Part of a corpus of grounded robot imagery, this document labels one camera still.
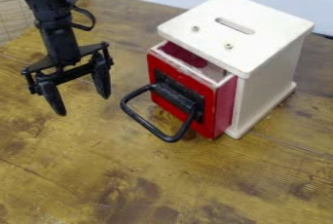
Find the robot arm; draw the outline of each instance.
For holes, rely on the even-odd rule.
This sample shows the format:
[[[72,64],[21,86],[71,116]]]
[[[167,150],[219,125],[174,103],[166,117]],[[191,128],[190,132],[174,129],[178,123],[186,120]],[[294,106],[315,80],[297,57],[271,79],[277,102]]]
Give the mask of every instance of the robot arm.
[[[97,93],[103,98],[111,95],[109,69],[112,58],[108,53],[108,43],[101,42],[80,47],[76,43],[72,28],[89,31],[96,19],[84,9],[76,7],[77,0],[24,0],[33,12],[35,26],[40,31],[41,39],[47,49],[47,56],[35,64],[24,68],[28,89],[32,94],[44,95],[49,105],[59,115],[67,115],[65,105],[57,90],[63,83],[91,74]],[[84,26],[72,22],[71,11],[89,17],[92,24]],[[75,66],[85,56],[89,61]]]

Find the white wooden box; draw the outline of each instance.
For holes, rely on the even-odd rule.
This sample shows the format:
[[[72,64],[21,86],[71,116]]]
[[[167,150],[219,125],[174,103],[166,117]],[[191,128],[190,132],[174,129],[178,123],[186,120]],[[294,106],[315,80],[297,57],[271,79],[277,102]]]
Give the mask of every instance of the white wooden box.
[[[239,138],[295,88],[313,23],[248,0],[210,0],[159,26],[159,34],[236,75],[231,126]]]

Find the drawer handle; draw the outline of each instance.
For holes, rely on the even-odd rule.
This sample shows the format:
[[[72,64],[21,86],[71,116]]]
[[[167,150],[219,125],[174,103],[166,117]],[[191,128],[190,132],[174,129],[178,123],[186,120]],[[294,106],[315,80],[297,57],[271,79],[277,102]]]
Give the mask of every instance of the drawer handle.
[[[144,120],[133,111],[128,108],[127,102],[143,94],[147,91],[155,91],[159,88],[158,84],[148,84],[144,87],[139,88],[136,91],[129,93],[120,101],[120,109],[124,113],[164,142],[174,143],[176,142],[188,131],[192,121],[195,120],[195,116],[198,114],[198,104],[192,103],[191,108],[188,110],[188,117],[183,122],[183,125],[174,136],[164,134],[147,120]]]

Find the wooden table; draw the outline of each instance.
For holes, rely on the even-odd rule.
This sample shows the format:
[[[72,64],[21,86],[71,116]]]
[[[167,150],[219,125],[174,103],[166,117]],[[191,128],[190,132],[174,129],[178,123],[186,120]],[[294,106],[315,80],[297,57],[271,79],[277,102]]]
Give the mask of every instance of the wooden table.
[[[20,75],[43,57],[37,31],[0,49],[0,223],[331,224],[333,42],[307,38],[298,89],[240,140],[190,131],[166,144],[119,101],[147,83],[156,26],[183,10],[135,0],[80,6],[99,24],[76,32],[79,43],[112,43],[113,94],[101,99],[88,77],[61,85],[68,117],[59,117]],[[147,95],[132,107],[176,130]]]

